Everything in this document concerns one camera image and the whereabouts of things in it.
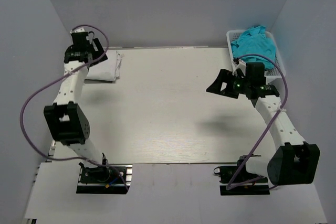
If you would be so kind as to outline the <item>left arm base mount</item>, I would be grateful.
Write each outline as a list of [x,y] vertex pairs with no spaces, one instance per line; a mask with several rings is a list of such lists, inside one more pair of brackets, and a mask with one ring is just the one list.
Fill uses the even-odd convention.
[[79,163],[80,172],[77,183],[77,194],[125,195],[131,185],[132,165],[112,168],[87,168]]

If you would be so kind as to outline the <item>white t-shirt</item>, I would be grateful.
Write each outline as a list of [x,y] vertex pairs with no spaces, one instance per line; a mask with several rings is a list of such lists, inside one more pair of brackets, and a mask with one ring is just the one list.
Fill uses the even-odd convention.
[[116,81],[120,78],[122,54],[118,50],[108,50],[108,59],[89,68],[85,80]]

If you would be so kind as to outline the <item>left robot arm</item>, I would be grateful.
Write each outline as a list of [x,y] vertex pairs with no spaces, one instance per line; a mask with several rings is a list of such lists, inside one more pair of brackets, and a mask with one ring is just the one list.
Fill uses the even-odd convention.
[[79,106],[90,67],[108,60],[99,39],[89,38],[91,33],[82,27],[70,32],[72,45],[65,51],[64,79],[52,105],[44,107],[44,117],[53,140],[83,157],[84,166],[93,168],[93,176],[104,182],[110,178],[111,168],[90,140],[90,124]]

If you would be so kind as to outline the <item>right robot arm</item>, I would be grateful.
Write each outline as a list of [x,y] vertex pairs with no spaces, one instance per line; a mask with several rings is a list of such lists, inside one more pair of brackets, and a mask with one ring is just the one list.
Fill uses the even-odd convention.
[[[226,183],[228,190],[261,178],[269,179],[274,186],[313,182],[320,150],[294,127],[284,109],[286,99],[281,99],[277,88],[266,82],[263,63],[247,63],[244,71],[221,69],[206,91],[234,99],[245,95],[267,125],[252,150],[239,158],[235,172]],[[270,159],[254,153],[267,133],[276,147]]]

